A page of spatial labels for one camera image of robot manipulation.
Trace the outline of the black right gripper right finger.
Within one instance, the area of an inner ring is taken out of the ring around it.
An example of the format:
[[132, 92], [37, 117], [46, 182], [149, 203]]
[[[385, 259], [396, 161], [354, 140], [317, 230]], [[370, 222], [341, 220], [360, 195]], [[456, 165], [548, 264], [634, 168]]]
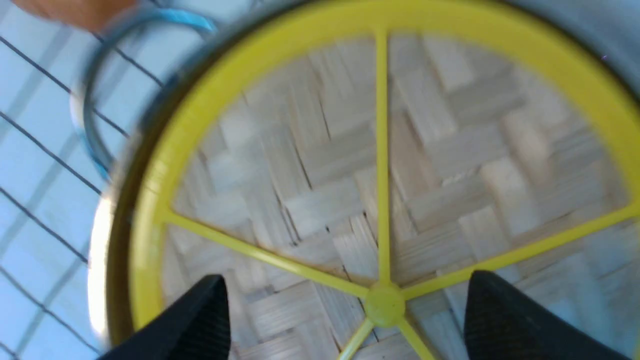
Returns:
[[471, 360], [624, 360], [492, 271], [468, 282], [463, 339]]

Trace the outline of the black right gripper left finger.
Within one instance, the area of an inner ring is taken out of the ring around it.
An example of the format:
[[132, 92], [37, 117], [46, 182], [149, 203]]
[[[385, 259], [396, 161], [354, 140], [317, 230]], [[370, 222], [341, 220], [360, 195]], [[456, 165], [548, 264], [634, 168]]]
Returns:
[[227, 360], [231, 324], [226, 280], [206, 275], [101, 360]]

